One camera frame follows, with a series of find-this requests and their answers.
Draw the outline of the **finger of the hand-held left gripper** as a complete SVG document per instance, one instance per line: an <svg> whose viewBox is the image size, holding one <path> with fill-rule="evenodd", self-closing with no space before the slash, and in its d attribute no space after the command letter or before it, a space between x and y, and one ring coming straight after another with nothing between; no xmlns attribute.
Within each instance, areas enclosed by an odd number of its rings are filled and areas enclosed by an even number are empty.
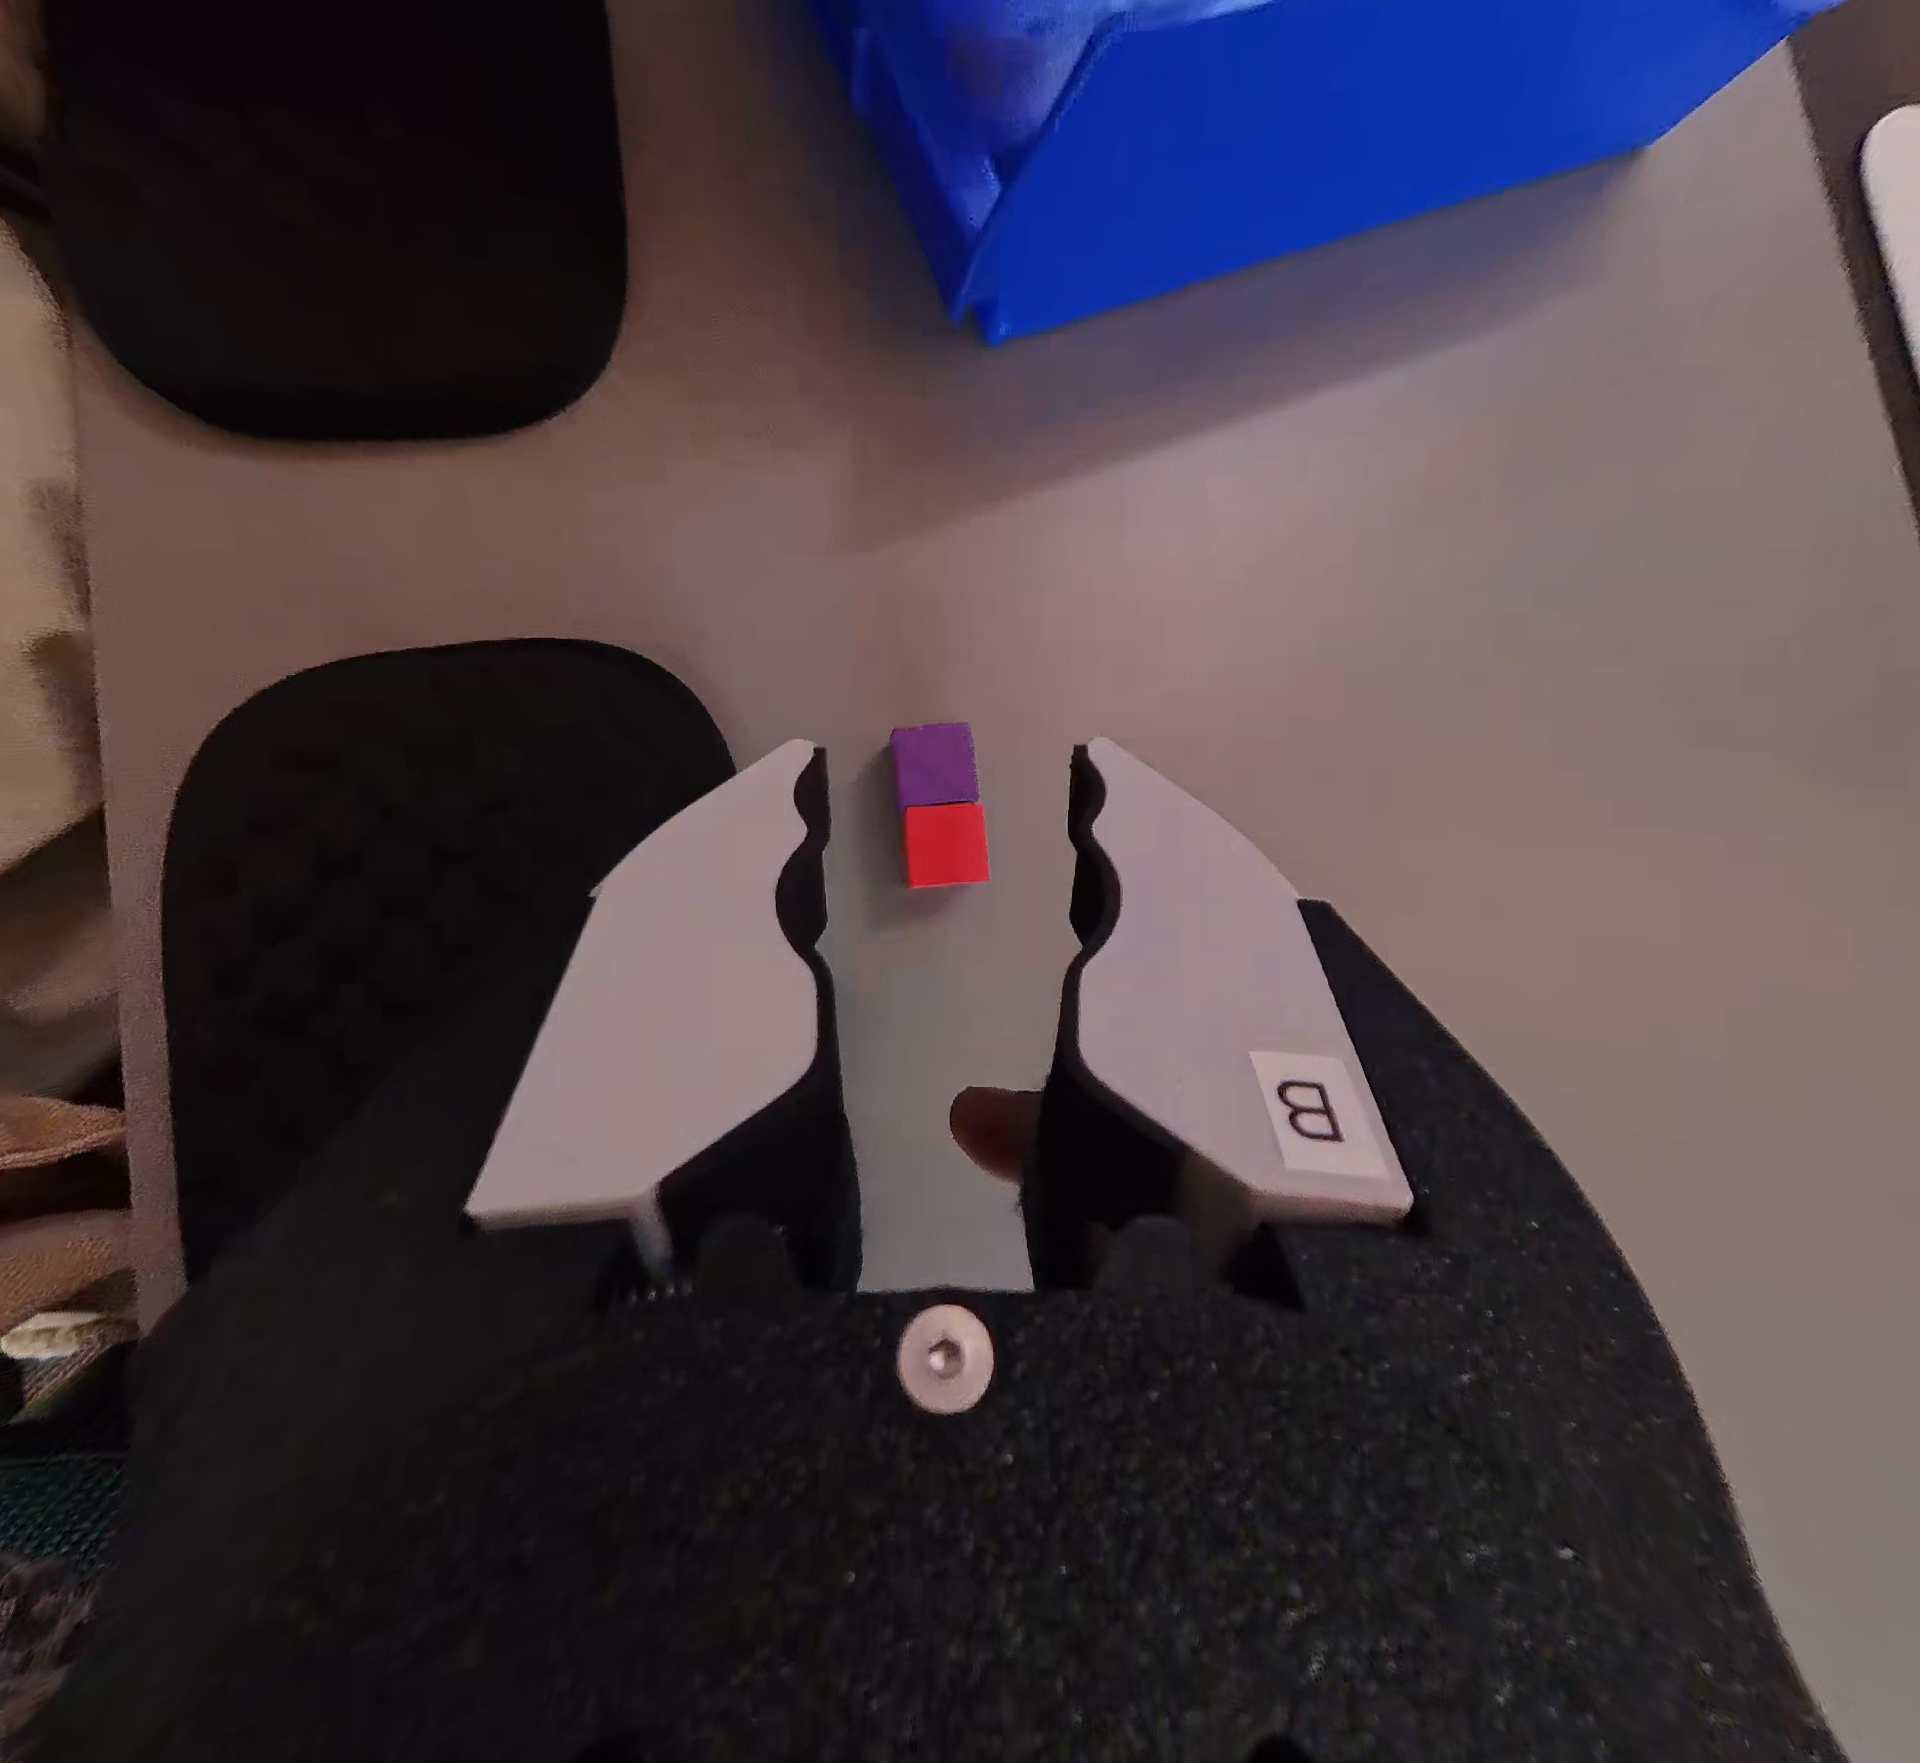
<svg viewBox="0 0 1920 1763"><path fill-rule="evenodd" d="M1101 27L1096 0L948 0L948 70L996 159L1036 137Z"/></svg>

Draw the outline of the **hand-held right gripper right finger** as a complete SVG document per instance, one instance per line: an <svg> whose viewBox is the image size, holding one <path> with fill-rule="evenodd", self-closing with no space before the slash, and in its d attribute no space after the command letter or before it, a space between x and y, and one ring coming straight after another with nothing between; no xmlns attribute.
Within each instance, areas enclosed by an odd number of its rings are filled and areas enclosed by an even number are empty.
<svg viewBox="0 0 1920 1763"><path fill-rule="evenodd" d="M1280 868L1111 739L1069 765L1059 1269L1180 1223L1207 1272L1267 1227L1397 1229L1415 1196Z"/></svg>

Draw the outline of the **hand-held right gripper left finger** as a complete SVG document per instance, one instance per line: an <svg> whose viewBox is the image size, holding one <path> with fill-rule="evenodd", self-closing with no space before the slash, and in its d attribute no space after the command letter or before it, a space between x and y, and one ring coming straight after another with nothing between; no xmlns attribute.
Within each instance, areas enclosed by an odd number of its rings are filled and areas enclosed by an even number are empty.
<svg viewBox="0 0 1920 1763"><path fill-rule="evenodd" d="M622 1225L689 1272L729 1220L802 1232L834 1202L825 749L789 741L593 887L466 1214Z"/></svg>

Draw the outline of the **blue plastic bin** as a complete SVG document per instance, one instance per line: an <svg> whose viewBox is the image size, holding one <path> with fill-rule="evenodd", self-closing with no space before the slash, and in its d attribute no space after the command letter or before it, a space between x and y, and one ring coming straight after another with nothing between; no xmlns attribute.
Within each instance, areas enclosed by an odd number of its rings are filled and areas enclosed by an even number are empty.
<svg viewBox="0 0 1920 1763"><path fill-rule="evenodd" d="M948 0L807 0L954 319L990 343L1641 150L1845 0L1096 0L986 154Z"/></svg>

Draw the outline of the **red wooden cube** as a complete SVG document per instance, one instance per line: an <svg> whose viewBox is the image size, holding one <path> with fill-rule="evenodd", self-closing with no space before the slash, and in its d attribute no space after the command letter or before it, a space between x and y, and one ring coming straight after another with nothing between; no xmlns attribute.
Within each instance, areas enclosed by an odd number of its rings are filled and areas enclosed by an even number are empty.
<svg viewBox="0 0 1920 1763"><path fill-rule="evenodd" d="M982 806L910 806L901 812L901 857L912 891L982 885L991 877Z"/></svg>

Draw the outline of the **purple wooden cube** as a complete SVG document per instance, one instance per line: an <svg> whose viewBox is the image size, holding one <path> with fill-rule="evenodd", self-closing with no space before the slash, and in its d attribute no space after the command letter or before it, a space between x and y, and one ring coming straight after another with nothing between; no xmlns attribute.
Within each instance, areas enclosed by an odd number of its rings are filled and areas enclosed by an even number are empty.
<svg viewBox="0 0 1920 1763"><path fill-rule="evenodd" d="M977 774L972 729L964 723L898 726L891 732L898 812L972 808Z"/></svg>

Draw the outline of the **grey desk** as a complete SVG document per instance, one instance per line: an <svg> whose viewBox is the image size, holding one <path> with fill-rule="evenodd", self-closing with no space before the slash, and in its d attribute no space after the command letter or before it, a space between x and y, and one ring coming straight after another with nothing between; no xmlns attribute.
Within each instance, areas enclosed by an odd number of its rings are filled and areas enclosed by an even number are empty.
<svg viewBox="0 0 1920 1763"><path fill-rule="evenodd" d="M606 5L632 271L553 423L261 446L68 326L141 1308L165 827L253 690L589 638L741 761L823 743L872 1287L1022 1278L948 1104L1051 1058L1108 737L1543 1132L1840 1748L1915 1759L1915 527L1789 55L1636 159L988 350L802 0ZM982 885L905 884L888 743L934 723Z"/></svg>

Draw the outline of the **person's right hand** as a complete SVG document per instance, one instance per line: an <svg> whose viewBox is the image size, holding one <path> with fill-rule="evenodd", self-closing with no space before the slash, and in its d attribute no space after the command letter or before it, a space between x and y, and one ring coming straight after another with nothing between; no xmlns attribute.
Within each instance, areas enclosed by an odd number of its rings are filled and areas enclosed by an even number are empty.
<svg viewBox="0 0 1920 1763"><path fill-rule="evenodd" d="M948 1131L955 1148L979 1173L1017 1182L1041 1105L1039 1090L964 1088L948 1107Z"/></svg>

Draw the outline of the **black bumpy wrist pad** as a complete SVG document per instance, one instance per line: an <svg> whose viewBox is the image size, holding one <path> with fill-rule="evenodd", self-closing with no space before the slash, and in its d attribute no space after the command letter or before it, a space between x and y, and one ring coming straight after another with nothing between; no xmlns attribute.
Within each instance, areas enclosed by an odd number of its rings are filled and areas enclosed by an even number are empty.
<svg viewBox="0 0 1920 1763"><path fill-rule="evenodd" d="M736 774L642 657L519 638L285 677L209 732L160 872L187 1281L650 831Z"/></svg>

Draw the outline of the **black smooth wrist pad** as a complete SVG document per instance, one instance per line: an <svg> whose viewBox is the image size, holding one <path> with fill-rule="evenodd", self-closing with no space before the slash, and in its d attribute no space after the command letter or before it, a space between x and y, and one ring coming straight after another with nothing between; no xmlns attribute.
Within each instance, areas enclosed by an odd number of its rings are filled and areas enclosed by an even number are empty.
<svg viewBox="0 0 1920 1763"><path fill-rule="evenodd" d="M522 433L626 298L604 0L43 0L68 288L213 433Z"/></svg>

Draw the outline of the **white lamp base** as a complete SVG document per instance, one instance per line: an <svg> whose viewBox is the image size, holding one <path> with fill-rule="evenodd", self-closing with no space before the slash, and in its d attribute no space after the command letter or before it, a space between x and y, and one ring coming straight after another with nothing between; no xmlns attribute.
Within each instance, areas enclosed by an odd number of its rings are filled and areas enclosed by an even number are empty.
<svg viewBox="0 0 1920 1763"><path fill-rule="evenodd" d="M1918 378L1918 106L1888 111L1858 145L1858 192L1907 369Z"/></svg>

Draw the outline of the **teal mesh chair seat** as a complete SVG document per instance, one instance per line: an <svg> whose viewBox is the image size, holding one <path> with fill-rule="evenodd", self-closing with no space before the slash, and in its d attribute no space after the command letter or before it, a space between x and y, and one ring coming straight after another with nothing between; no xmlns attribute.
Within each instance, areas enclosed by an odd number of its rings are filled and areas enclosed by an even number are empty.
<svg viewBox="0 0 1920 1763"><path fill-rule="evenodd" d="M123 1494L119 1452L4 1459L2 1549L90 1578L109 1561Z"/></svg>

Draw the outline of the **person's leopard print top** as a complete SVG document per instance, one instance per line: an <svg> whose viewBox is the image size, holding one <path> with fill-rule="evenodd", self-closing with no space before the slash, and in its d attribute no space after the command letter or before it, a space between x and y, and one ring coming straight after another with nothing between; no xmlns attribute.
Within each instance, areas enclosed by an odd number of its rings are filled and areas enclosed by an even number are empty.
<svg viewBox="0 0 1920 1763"><path fill-rule="evenodd" d="M101 1579L59 1559L2 1549L2 1759L30 1751L30 1732L84 1644Z"/></svg>

